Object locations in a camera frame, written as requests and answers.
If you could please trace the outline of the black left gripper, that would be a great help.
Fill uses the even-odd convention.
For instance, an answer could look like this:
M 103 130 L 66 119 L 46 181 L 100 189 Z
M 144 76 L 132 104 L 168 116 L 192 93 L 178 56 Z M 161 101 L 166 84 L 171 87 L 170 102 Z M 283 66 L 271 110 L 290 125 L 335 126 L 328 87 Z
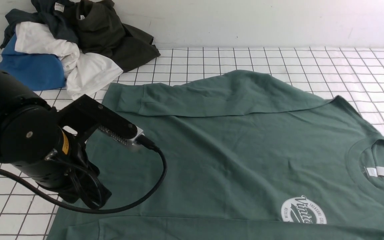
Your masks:
M 88 160 L 84 148 L 75 142 L 72 134 L 61 135 L 58 161 L 67 168 L 63 171 L 67 183 L 59 196 L 68 203 L 81 200 L 92 210 L 101 209 L 112 193 L 99 181 L 100 170 Z

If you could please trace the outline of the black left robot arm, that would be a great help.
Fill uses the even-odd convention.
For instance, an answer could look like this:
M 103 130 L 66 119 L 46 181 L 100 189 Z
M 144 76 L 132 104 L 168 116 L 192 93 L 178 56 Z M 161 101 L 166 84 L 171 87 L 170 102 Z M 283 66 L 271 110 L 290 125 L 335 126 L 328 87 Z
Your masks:
M 58 123 L 58 111 L 0 69 L 0 163 L 9 164 L 68 203 L 101 209 L 111 196 L 90 163 L 83 134 Z

